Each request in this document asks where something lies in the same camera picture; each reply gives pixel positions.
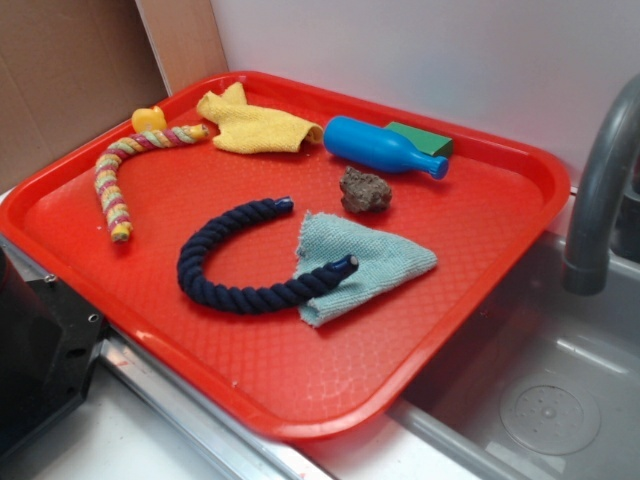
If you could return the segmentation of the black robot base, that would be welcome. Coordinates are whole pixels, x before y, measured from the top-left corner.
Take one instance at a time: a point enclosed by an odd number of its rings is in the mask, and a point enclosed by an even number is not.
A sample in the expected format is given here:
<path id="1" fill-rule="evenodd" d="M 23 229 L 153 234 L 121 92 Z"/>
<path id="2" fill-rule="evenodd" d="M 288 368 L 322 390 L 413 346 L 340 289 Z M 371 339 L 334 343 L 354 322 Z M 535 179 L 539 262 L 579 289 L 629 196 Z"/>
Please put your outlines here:
<path id="1" fill-rule="evenodd" d="M 25 280 L 1 254 L 1 458 L 86 399 L 103 314 L 62 280 Z"/>

